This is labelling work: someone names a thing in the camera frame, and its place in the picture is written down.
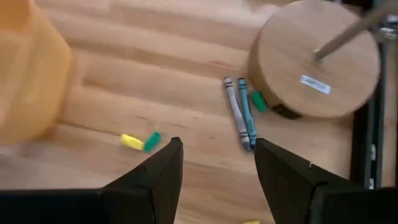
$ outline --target wooden floor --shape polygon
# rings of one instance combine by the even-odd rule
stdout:
[[[73,48],[76,74],[55,128],[0,150],[0,188],[100,187],[148,157],[119,135],[184,143],[175,223],[273,223],[252,155],[243,153],[221,85],[246,76],[260,27],[291,0],[37,0]],[[396,52],[390,51],[383,184],[394,183]],[[349,175],[351,118],[289,121],[254,110],[257,131]]]

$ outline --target sticker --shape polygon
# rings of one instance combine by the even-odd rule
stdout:
[[[330,94],[330,86],[328,86],[320,81],[317,81],[311,77],[308,77],[306,75],[301,76],[301,83],[306,84],[318,91],[321,91],[322,93]]]

